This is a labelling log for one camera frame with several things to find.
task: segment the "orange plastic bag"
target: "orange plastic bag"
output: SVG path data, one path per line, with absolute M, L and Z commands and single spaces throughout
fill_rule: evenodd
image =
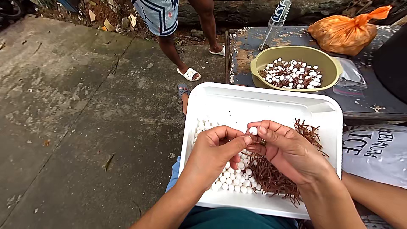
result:
M 387 18 L 391 8 L 379 7 L 354 18 L 330 16 L 310 25 L 308 32 L 326 51 L 356 55 L 377 35 L 376 26 L 369 24 L 369 20 Z

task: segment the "wooden table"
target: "wooden table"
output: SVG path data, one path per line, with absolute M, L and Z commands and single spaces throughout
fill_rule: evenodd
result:
M 320 49 L 316 40 L 306 31 L 307 26 L 283 26 L 272 46 L 301 45 Z M 377 79 L 371 64 L 372 53 L 391 37 L 399 26 L 378 26 L 378 35 L 351 60 L 366 80 L 368 88 L 362 93 L 346 93 L 341 87 L 315 92 L 335 99 L 348 119 L 381 119 L 407 121 L 407 104 L 394 97 Z M 250 62 L 260 53 L 258 45 L 266 27 L 245 27 L 227 31 L 226 83 L 255 87 L 250 73 Z M 348 57 L 328 53 L 337 57 Z

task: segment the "knee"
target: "knee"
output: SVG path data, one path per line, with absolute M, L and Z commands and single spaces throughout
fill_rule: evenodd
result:
M 205 4 L 199 9 L 198 15 L 202 18 L 209 18 L 213 16 L 213 9 L 214 9 L 214 4 L 213 1 L 211 1 L 211 4 Z
M 174 35 L 171 34 L 171 35 L 163 36 L 163 37 L 157 36 L 157 38 L 158 38 L 159 43 L 173 43 Z

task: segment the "forearm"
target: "forearm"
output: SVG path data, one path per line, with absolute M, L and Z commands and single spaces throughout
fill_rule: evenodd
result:
M 407 190 L 345 172 L 342 174 L 342 181 L 354 200 L 379 215 L 392 227 L 407 228 Z
M 177 183 L 130 229 L 178 228 L 201 196 Z
M 336 174 L 328 174 L 322 181 L 298 187 L 314 227 L 365 229 L 345 186 Z

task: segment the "ring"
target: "ring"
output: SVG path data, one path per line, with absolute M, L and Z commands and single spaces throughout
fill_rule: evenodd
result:
M 266 140 L 264 140 L 264 139 L 262 139 L 261 141 L 260 141 L 260 145 L 262 145 L 262 146 L 266 146 Z

